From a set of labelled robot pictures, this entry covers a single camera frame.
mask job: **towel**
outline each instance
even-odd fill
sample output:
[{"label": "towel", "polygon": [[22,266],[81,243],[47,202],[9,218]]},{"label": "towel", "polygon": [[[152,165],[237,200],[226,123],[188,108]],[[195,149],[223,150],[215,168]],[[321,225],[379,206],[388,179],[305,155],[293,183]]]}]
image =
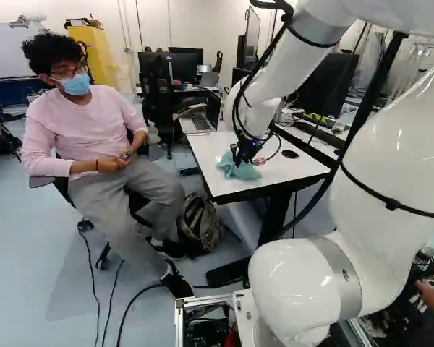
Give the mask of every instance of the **towel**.
[{"label": "towel", "polygon": [[245,163],[242,161],[239,166],[235,166],[233,162],[233,153],[230,150],[225,152],[222,160],[217,164],[217,167],[225,171],[225,177],[227,179],[241,179],[246,181],[250,179],[259,179],[261,177],[259,171],[257,171],[251,163]]}]

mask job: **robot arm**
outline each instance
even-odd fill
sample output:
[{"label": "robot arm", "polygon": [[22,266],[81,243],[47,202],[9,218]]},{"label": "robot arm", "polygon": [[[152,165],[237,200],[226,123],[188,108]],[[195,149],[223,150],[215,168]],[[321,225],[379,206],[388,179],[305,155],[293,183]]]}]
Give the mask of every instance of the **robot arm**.
[{"label": "robot arm", "polygon": [[[238,158],[257,152],[279,97],[304,82],[357,18],[434,37],[434,0],[422,8],[418,0],[301,1],[269,64],[229,94],[224,117],[234,120],[237,109],[244,125],[235,129]],[[331,186],[338,230],[271,242],[251,259],[260,316],[285,346],[315,346],[329,324],[387,307],[434,232],[434,69],[359,130],[342,163]],[[411,209],[392,208],[350,175]]]}]

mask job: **blue surgical mask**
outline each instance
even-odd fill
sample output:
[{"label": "blue surgical mask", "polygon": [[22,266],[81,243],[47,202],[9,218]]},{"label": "blue surgical mask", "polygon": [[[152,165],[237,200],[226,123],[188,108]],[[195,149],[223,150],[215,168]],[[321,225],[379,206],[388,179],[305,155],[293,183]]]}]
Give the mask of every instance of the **blue surgical mask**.
[{"label": "blue surgical mask", "polygon": [[70,95],[82,96],[87,94],[90,89],[88,74],[76,74],[74,77],[62,78],[59,81],[64,87],[64,92]]}]

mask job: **keyboard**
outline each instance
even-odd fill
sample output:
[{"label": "keyboard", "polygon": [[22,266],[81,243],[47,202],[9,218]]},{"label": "keyboard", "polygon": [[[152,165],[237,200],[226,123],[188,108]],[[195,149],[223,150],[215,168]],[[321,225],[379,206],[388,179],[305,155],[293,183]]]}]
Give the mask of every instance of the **keyboard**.
[{"label": "keyboard", "polygon": [[203,116],[192,117],[191,120],[196,127],[196,130],[212,130]]},{"label": "keyboard", "polygon": [[340,139],[339,137],[336,137],[332,134],[324,132],[323,130],[320,130],[320,129],[315,130],[315,127],[313,125],[304,123],[303,121],[296,121],[293,125],[296,128],[298,128],[299,130],[302,130],[303,132],[311,134],[311,135],[317,137],[318,139],[325,141],[326,143],[328,143],[329,145],[331,145],[333,147],[336,147],[340,150],[344,149],[346,142],[343,139]]}]

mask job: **black chair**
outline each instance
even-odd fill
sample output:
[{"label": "black chair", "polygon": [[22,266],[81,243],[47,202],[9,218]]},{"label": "black chair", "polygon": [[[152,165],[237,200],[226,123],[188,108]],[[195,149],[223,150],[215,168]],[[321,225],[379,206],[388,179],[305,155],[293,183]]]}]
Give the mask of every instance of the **black chair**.
[{"label": "black chair", "polygon": [[[129,138],[129,141],[132,141],[133,134],[131,131],[127,131],[127,137]],[[143,145],[138,151],[138,155],[146,155],[148,156],[148,145]],[[48,184],[53,184],[58,191],[61,193],[61,195],[65,198],[65,200],[72,205],[73,208],[76,208],[71,197],[69,196],[68,192],[68,184],[69,179],[67,177],[52,177],[52,176],[31,176],[29,178],[29,187],[30,188],[38,188],[43,187]],[[148,228],[152,228],[153,224],[145,220],[144,218],[140,217],[136,212],[144,208],[150,200],[141,195],[140,193],[133,192],[132,190],[129,190],[125,188],[125,192],[129,196],[129,208],[130,208],[130,215],[143,226],[146,226]],[[85,220],[84,218],[82,221],[80,221],[77,224],[77,229],[81,232],[88,231],[94,228],[94,225],[89,221]],[[103,251],[100,254],[100,257],[96,261],[96,268],[100,270],[106,270],[109,267],[109,251],[111,250],[111,246],[109,242],[106,243]]]},{"label": "black chair", "polygon": [[214,72],[220,72],[222,69],[222,60],[223,60],[224,54],[222,51],[217,51],[217,61],[216,65],[212,68],[212,71]]},{"label": "black chair", "polygon": [[175,128],[172,115],[174,106],[179,103],[179,97],[174,92],[164,60],[158,57],[148,75],[140,73],[139,78],[144,97],[143,115],[154,123],[158,136],[167,145],[167,158],[172,159],[174,132],[179,132],[179,127]]}]

